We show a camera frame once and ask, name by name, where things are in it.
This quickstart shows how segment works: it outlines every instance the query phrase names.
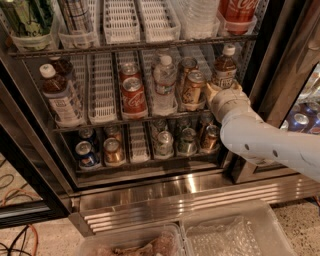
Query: white bottle cap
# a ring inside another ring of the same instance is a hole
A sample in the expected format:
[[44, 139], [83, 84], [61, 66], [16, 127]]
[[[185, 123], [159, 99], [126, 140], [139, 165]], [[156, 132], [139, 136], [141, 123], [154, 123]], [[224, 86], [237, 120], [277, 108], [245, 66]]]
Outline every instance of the white bottle cap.
[[44, 64], [40, 67], [40, 73], [44, 78], [50, 78], [56, 74], [56, 71], [51, 64]]
[[236, 51], [236, 47], [233, 44], [225, 44], [223, 47], [222, 54], [227, 56], [234, 55]]
[[49, 57], [50, 60], [59, 60], [61, 57]]
[[172, 58], [169, 55], [164, 55], [160, 57], [161, 64], [164, 66], [168, 66], [172, 63]]

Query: white robotic arm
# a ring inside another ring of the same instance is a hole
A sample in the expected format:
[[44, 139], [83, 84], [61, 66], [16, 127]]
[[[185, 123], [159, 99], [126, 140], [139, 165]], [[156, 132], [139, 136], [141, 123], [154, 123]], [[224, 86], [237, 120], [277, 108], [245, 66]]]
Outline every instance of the white robotic arm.
[[265, 123], [241, 90], [217, 93], [211, 111], [222, 124], [221, 140], [231, 152], [256, 165], [276, 161], [320, 182], [320, 137]]

